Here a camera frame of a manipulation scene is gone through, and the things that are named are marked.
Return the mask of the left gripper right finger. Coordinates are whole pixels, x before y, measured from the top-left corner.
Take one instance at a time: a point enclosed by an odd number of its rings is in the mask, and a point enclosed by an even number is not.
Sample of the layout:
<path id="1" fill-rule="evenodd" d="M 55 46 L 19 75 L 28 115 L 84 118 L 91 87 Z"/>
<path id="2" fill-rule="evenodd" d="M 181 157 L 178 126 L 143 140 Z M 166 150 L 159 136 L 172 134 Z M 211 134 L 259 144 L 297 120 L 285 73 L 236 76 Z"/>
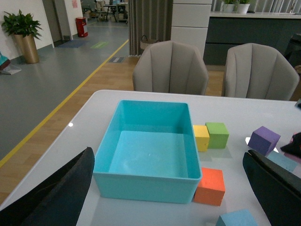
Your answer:
<path id="1" fill-rule="evenodd" d="M 301 179 L 261 153 L 244 153 L 243 168 L 272 226 L 301 224 Z"/>

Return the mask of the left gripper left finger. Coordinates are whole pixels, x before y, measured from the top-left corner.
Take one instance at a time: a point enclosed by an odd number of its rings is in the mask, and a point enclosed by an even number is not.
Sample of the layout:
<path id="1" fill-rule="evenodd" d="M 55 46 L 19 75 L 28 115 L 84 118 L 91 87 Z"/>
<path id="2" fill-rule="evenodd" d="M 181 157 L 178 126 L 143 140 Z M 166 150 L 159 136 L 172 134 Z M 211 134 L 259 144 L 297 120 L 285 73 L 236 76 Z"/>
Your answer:
<path id="1" fill-rule="evenodd" d="M 95 157 L 87 147 L 30 192 L 1 210 L 2 226 L 74 226 L 88 193 Z"/>

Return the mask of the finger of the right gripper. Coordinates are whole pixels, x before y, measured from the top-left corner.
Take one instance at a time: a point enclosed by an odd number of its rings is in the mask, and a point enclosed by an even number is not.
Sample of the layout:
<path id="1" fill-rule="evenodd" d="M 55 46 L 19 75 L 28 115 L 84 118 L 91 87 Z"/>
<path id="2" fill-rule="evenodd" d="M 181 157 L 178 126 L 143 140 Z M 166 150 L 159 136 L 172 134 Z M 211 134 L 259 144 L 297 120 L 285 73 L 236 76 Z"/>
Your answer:
<path id="1" fill-rule="evenodd" d="M 301 155 L 301 133 L 296 133 L 292 136 L 291 141 L 280 149 L 285 152 L 295 156 Z"/>

